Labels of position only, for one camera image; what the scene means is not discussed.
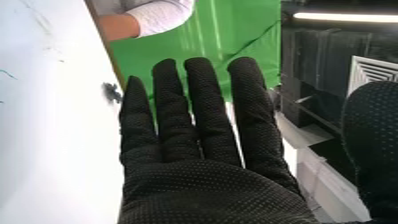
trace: finger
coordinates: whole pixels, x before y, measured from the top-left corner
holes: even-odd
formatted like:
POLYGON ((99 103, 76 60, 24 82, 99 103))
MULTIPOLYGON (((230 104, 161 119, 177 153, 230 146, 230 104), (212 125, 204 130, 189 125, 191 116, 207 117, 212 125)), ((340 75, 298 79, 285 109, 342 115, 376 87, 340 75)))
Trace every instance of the finger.
POLYGON ((129 77, 118 114, 120 122, 120 163, 125 171, 136 166, 159 162, 157 139, 145 89, 136 77, 129 77))
POLYGON ((358 195, 372 218, 395 220, 398 83, 371 82, 349 95, 342 141, 355 167, 358 195))
POLYGON ((198 159, 196 134, 172 59, 161 61, 154 66, 152 83, 163 160, 164 162, 175 162, 198 159))
POLYGON ((241 166, 214 70, 205 58, 184 62, 195 126, 205 159, 241 166))
POLYGON ((244 166, 298 193, 296 180, 282 158, 282 138, 273 119, 273 106, 253 59, 235 59, 227 70, 244 166))

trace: green panel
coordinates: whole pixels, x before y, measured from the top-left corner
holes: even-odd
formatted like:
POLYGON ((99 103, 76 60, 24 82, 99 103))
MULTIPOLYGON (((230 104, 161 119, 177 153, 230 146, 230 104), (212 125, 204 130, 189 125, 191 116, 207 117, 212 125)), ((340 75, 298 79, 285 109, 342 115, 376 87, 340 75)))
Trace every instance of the green panel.
POLYGON ((184 77, 182 61, 209 58, 225 99, 230 98, 227 64, 235 57, 253 57, 267 86, 278 84, 280 0, 198 0, 184 25, 170 32, 111 43, 124 77, 140 77, 150 96, 150 68, 173 58, 184 77))

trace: vent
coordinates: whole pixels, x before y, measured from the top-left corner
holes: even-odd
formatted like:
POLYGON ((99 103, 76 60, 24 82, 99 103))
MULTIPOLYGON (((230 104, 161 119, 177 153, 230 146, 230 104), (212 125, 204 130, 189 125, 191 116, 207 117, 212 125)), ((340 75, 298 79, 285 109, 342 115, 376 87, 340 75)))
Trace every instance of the vent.
POLYGON ((398 64, 353 56, 347 96, 363 84, 376 81, 398 82, 398 64))

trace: white wall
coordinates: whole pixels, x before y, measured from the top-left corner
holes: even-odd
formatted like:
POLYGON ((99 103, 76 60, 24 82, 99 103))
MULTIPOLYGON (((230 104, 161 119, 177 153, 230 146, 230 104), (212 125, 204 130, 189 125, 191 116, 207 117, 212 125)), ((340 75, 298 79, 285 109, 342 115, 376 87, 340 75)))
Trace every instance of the white wall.
POLYGON ((116 80, 83 0, 1 0, 0 30, 0 223, 109 224, 116 80))

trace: person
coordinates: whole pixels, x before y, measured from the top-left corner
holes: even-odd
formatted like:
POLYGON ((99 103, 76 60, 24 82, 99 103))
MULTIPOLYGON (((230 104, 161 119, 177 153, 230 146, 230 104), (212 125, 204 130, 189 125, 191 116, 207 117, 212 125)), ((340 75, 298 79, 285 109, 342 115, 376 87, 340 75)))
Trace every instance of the person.
POLYGON ((108 41, 150 36, 188 20, 195 0, 92 0, 108 41))
MULTIPOLYGON (((173 60, 152 69, 156 119, 141 82, 136 77, 127 81, 118 114, 125 177, 118 224, 317 223, 282 159, 255 61, 239 58, 228 65, 244 168, 211 63, 193 58, 184 69, 195 125, 173 60)), ((367 224, 398 223, 395 118, 398 83, 374 82, 351 94, 342 118, 367 224)))

